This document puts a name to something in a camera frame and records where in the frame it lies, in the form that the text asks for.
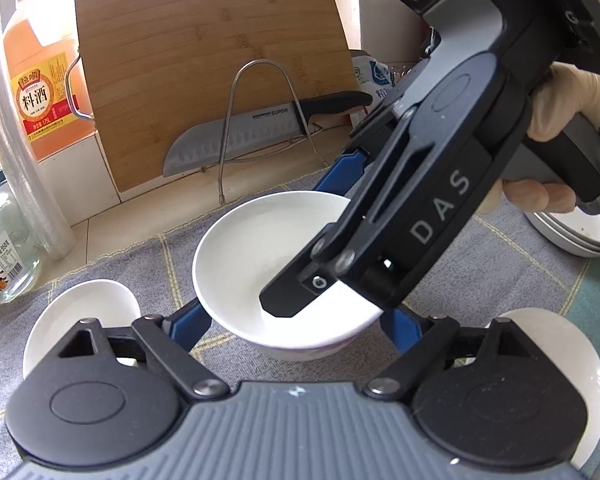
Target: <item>wooden cutting board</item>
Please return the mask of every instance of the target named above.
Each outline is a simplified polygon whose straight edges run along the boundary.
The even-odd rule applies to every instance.
[[[248,61],[286,68],[299,98],[357,90],[334,0],[75,0],[96,126],[120,191],[162,175],[185,130],[224,117]],[[234,114],[291,100],[271,66],[238,84]]]

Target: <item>orange plastic bottle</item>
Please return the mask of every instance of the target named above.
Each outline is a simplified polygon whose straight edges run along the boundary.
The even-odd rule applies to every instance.
[[[27,137],[38,160],[91,135],[93,121],[72,114],[64,91],[64,74],[78,56],[70,15],[51,0],[16,0],[16,11],[4,30],[11,91]],[[73,100],[90,114],[82,67],[70,75]]]

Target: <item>plastic wrap roll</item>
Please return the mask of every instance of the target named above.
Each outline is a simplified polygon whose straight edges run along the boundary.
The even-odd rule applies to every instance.
[[[30,228],[52,259],[74,248],[74,232],[38,175],[38,162],[11,97],[9,73],[0,32],[0,165]]]

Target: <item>knife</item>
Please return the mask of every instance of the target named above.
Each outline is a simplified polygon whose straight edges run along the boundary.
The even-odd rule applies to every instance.
[[[373,101],[366,92],[347,90],[335,94],[300,99],[307,123],[317,115],[344,114],[353,108],[369,106]],[[303,132],[295,103],[272,106],[231,117],[226,145],[226,158],[255,152]],[[181,134],[164,159],[162,176],[173,176],[220,159],[220,142],[224,119],[199,124]]]

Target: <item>hand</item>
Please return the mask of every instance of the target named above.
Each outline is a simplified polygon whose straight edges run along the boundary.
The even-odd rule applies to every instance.
[[[557,137],[581,112],[600,129],[600,75],[573,65],[553,63],[547,77],[531,94],[533,114],[527,135],[546,142]],[[576,206],[576,195],[564,184],[540,184],[535,180],[498,180],[478,208],[485,214],[498,207],[500,196],[527,212],[567,213]]]

